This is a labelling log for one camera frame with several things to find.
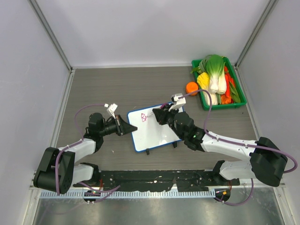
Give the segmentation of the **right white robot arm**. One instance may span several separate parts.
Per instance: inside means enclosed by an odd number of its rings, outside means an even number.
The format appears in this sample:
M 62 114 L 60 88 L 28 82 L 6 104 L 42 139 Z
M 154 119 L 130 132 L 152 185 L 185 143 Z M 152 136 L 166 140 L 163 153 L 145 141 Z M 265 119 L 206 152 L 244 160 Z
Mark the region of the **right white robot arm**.
M 279 186 L 287 164 L 287 156 L 268 138 L 247 141 L 217 135 L 197 127 L 186 112 L 170 105 L 152 110 L 159 125 L 167 125 L 191 150 L 214 152 L 238 159 L 220 160 L 213 169 L 212 181 L 223 185 L 233 179 L 256 178 L 265 185 Z

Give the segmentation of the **white marker magenta cap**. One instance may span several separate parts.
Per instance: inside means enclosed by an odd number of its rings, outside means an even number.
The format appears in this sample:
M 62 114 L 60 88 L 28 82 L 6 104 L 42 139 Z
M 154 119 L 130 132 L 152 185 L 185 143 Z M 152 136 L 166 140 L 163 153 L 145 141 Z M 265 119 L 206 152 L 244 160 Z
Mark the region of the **white marker magenta cap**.
M 168 103 L 163 103 L 159 108 L 153 108 L 153 109 L 151 110 L 151 112 L 147 114 L 147 116 L 149 117 L 149 116 L 154 115 L 154 113 L 155 113 L 158 109 L 163 109 L 164 106 L 166 106 L 166 105 L 168 105 Z

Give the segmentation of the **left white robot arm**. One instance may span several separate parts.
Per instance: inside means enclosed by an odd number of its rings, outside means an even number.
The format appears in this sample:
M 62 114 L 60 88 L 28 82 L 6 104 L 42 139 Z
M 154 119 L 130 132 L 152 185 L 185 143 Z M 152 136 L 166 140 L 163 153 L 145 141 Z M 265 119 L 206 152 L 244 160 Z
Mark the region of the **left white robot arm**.
M 76 162 L 99 151 L 104 136 L 123 136 L 137 129 L 120 115 L 105 120 L 100 113 L 91 114 L 82 139 L 65 147 L 45 149 L 33 179 L 34 187 L 59 195 L 65 194 L 70 187 L 80 182 L 95 187 L 101 179 L 98 166 L 91 163 L 76 165 Z

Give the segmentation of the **blue framed whiteboard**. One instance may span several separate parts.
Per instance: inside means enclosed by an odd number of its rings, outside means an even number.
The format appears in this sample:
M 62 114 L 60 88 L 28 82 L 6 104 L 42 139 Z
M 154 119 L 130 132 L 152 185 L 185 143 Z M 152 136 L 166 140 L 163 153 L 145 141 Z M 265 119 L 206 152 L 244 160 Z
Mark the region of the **blue framed whiteboard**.
M 181 141 L 168 125 L 157 123 L 152 110 L 160 107 L 161 105 L 154 105 L 128 112 L 129 124 L 137 127 L 137 130 L 131 133 L 136 152 L 151 150 Z

